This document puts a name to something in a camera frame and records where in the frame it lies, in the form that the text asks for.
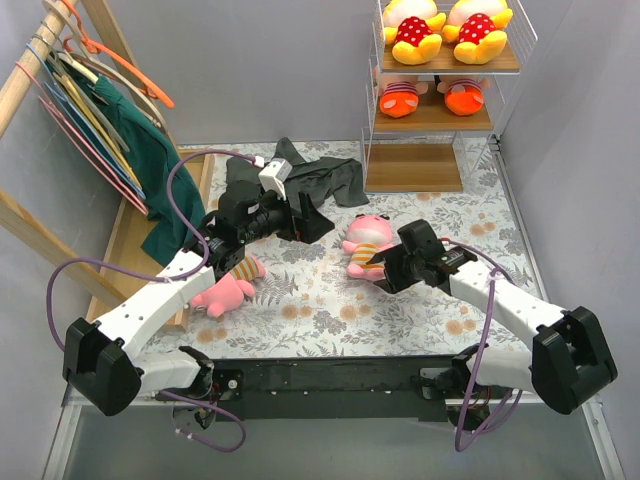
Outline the black-haired doll striped shirt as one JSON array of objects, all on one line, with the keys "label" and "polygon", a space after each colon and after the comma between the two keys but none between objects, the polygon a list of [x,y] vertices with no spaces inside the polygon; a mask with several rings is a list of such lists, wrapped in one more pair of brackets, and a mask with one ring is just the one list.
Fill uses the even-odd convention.
[{"label": "black-haired doll striped shirt", "polygon": [[429,84],[417,76],[377,74],[374,79],[379,98],[379,109],[389,118],[399,119],[414,113]]}]

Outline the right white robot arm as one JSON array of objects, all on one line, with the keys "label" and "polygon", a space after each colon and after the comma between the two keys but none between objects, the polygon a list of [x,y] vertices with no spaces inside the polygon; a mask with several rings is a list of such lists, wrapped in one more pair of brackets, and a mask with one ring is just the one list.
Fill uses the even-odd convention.
[{"label": "right white robot arm", "polygon": [[378,286],[396,294],[422,282],[464,301],[509,330],[525,350],[507,352],[480,344],[452,366],[454,389],[475,397],[487,386],[536,394],[568,415],[618,377],[597,316],[536,298],[513,284],[504,269],[479,250],[437,238],[425,220],[398,231],[399,244],[375,254],[385,276]]}]

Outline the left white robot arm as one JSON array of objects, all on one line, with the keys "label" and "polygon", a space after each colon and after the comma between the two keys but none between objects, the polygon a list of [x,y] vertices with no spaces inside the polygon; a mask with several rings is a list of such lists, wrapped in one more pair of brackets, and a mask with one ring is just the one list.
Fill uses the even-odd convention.
[{"label": "left white robot arm", "polygon": [[247,245],[271,235],[312,244],[334,227],[305,193],[298,208],[292,208],[273,190],[247,181],[229,184],[217,210],[203,219],[160,277],[94,322],[80,318],[68,327],[64,379],[107,416],[122,412],[147,392],[208,398],[213,360],[192,347],[146,355],[144,345],[170,317],[243,260]]}]

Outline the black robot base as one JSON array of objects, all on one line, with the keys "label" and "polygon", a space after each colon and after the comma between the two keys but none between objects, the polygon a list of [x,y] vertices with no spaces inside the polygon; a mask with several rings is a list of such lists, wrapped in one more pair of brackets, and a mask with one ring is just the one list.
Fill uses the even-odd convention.
[{"label": "black robot base", "polygon": [[447,422],[449,402],[464,395],[450,355],[225,359],[210,384],[171,394],[213,401],[241,420],[416,419]]}]

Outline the yellow frog plush big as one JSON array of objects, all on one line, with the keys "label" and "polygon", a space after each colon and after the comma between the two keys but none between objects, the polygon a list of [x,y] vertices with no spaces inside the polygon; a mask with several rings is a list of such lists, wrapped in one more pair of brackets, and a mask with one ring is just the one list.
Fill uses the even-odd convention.
[{"label": "yellow frog plush big", "polygon": [[393,0],[382,12],[385,44],[403,65],[422,65],[440,52],[447,16],[433,0]]}]

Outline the pink pig plush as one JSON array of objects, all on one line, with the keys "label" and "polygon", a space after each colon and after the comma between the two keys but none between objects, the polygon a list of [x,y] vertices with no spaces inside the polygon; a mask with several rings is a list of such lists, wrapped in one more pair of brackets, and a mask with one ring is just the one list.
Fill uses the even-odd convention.
[{"label": "pink pig plush", "polygon": [[342,243],[345,254],[350,255],[347,274],[350,278],[371,282],[384,278],[384,265],[371,259],[392,247],[393,231],[386,215],[359,214],[346,230]]},{"label": "pink pig plush", "polygon": [[253,298],[256,290],[252,281],[265,275],[265,267],[255,256],[247,254],[212,287],[196,295],[190,306],[205,311],[210,318],[219,318],[237,309],[246,297]]}]

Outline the yellow frog plush small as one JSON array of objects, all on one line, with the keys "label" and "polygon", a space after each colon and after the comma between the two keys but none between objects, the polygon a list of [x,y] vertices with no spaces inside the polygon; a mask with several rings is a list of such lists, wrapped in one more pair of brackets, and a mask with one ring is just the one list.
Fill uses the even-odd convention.
[{"label": "yellow frog plush small", "polygon": [[484,65],[504,50],[505,28],[513,10],[504,0],[460,0],[452,7],[442,29],[446,43],[454,44],[454,57],[467,65]]}]

